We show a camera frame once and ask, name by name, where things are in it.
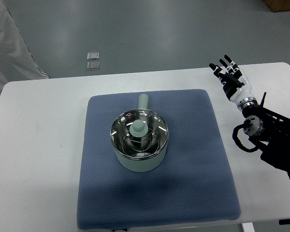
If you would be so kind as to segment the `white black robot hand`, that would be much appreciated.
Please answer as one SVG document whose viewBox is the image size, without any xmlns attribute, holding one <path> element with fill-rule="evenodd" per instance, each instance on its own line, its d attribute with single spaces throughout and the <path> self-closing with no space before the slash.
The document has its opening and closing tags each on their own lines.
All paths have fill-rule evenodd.
<svg viewBox="0 0 290 232">
<path fill-rule="evenodd" d="M 257 100 L 252 95 L 252 86 L 239 66 L 227 55 L 224 55 L 225 60 L 220 59 L 222 67 L 210 63 L 215 77 L 222 84 L 223 91 L 227 99 L 233 102 L 240 111 L 249 105 L 256 105 Z"/>
</svg>

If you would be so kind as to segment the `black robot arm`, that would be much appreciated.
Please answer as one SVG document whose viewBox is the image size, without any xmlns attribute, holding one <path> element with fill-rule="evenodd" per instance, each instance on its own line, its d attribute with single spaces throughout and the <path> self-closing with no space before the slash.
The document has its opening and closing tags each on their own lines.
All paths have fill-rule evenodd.
<svg viewBox="0 0 290 232">
<path fill-rule="evenodd" d="M 285 171 L 290 180 L 290 119 L 273 112 L 251 97 L 241 105 L 245 117 L 244 133 L 255 146 L 249 151 L 260 150 L 261 160 Z"/>
</svg>

